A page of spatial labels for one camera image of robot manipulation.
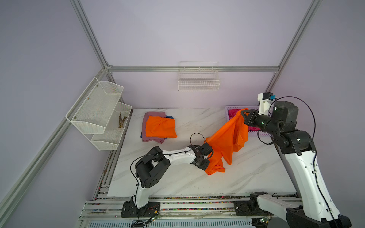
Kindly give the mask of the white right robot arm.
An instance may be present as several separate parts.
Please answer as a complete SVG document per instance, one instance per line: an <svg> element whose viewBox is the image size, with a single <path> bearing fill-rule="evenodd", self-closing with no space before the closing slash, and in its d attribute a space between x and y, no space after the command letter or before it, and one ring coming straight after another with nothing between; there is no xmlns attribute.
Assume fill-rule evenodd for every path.
<svg viewBox="0 0 365 228"><path fill-rule="evenodd" d="M276 101L267 111L242 110L244 123L271 136L286 170L302 199L299 206L265 193L254 193L253 201L291 228L350 228L350 218L341 215L325 185L317 162L317 149L309 133L298 130L298 107L291 102Z"/></svg>

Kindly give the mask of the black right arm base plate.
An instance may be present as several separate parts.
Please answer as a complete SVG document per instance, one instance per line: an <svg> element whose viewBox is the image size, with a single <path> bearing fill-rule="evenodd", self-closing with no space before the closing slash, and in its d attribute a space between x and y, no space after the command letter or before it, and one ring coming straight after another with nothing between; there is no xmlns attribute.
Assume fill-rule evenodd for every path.
<svg viewBox="0 0 365 228"><path fill-rule="evenodd" d="M238 200L233 202L236 216L269 216L267 211L263 211L251 200Z"/></svg>

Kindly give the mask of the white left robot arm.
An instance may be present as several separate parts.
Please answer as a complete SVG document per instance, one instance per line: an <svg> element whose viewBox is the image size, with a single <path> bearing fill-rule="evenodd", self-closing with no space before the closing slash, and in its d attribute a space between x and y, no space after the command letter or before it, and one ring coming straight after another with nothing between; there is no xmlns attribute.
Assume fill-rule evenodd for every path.
<svg viewBox="0 0 365 228"><path fill-rule="evenodd" d="M147 154L138 157L130 165L130 171L136 179L136 192L131 201L137 209L145 207L149 202L148 189L154 187L164 176L170 166L192 164L206 171L214 155L208 144L189 145L180 150L167 151L153 147Z"/></svg>

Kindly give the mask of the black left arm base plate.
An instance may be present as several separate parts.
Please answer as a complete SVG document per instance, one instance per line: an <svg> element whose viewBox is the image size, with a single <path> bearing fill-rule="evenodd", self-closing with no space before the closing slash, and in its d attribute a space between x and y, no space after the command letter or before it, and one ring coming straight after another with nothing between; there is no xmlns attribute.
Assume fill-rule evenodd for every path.
<svg viewBox="0 0 365 228"><path fill-rule="evenodd" d="M142 208L138 208L132 200L126 201L123 204L121 211L122 218L151 218L159 214L160 202L148 202Z"/></svg>

